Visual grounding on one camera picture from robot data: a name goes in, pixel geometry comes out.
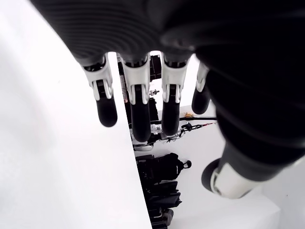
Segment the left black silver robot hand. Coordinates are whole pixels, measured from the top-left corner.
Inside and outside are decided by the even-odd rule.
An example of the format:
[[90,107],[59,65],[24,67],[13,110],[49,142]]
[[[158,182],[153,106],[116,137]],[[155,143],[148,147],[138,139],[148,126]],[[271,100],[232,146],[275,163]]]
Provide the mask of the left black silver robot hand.
[[100,122],[117,121],[106,57],[121,56],[135,139],[151,135],[151,51],[162,53],[166,135],[178,131],[191,55],[200,65],[192,109],[215,105],[226,140],[204,187],[238,199],[305,155],[305,3],[302,0],[34,0],[84,69]]

